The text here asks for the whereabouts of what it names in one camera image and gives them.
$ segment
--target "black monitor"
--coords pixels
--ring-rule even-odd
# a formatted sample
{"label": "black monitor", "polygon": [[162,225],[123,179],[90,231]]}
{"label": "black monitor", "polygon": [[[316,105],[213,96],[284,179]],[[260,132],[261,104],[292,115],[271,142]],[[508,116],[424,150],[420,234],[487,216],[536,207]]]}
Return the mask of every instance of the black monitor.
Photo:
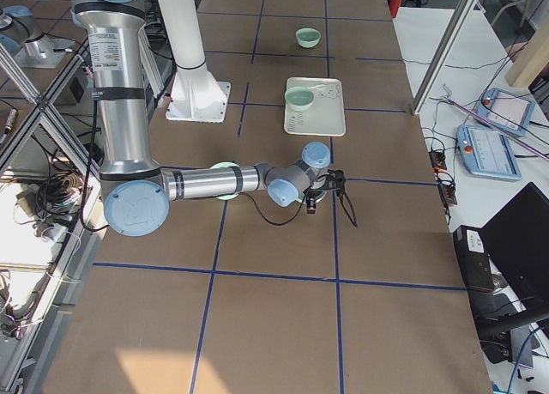
{"label": "black monitor", "polygon": [[[482,227],[480,237],[527,309],[549,303],[549,199],[533,182]],[[549,320],[538,324],[549,326]]]}

